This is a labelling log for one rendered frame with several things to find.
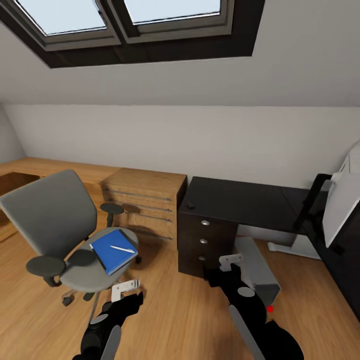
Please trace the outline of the folder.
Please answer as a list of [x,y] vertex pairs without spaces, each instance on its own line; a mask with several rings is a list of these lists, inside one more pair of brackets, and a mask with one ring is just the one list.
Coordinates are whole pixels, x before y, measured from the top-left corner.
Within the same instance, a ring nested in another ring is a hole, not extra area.
[[[130,244],[118,229],[96,240],[89,246],[108,276],[112,275],[132,258],[138,256],[138,250]],[[115,249],[112,246],[133,250],[134,253]]]

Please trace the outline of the swivel chair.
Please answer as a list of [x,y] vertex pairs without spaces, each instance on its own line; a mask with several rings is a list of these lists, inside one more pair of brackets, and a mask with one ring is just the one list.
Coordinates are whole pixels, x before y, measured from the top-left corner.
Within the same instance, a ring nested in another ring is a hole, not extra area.
[[[136,250],[139,247],[136,233],[112,226],[114,215],[123,214],[124,208],[116,203],[103,203],[100,208],[108,213],[107,224],[106,228],[95,232],[97,208],[72,169],[48,175],[0,196],[0,210],[38,254],[26,264],[26,270],[43,277],[50,287],[65,284],[72,288],[61,296],[66,307],[72,302],[68,296],[77,291],[85,293],[83,300],[86,302],[96,293],[88,323],[94,319],[101,291],[120,284],[119,278],[134,260],[132,258],[108,276],[89,245],[118,229]],[[64,261],[82,241],[84,243]],[[137,264],[141,261],[141,257],[135,256]],[[59,276],[57,282],[56,276]]]

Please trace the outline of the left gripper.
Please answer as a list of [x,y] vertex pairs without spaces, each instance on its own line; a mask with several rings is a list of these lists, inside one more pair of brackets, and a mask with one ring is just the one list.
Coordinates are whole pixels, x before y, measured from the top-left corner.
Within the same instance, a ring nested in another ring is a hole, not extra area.
[[125,321],[126,317],[138,313],[140,306],[143,304],[143,299],[143,292],[136,292],[136,290],[134,290],[132,295],[125,296],[121,300],[105,303],[102,311],[105,312],[111,308],[119,308],[123,312],[123,320]]

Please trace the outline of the mouse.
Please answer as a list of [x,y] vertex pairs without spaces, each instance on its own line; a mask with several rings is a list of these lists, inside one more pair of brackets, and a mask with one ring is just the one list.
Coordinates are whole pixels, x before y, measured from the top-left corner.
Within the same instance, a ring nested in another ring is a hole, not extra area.
[[195,207],[195,203],[193,200],[190,199],[186,202],[186,206],[189,208],[193,208],[193,207]]

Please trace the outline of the desktop computer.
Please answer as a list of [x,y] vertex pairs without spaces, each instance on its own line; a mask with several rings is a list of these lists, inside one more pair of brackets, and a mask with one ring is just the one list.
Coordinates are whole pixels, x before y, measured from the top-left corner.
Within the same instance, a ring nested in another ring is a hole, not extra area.
[[272,313],[274,311],[273,304],[281,288],[253,237],[237,236],[235,238],[232,254],[240,253],[245,256],[245,261],[233,265],[240,267],[241,280],[255,290],[263,301],[266,312]]

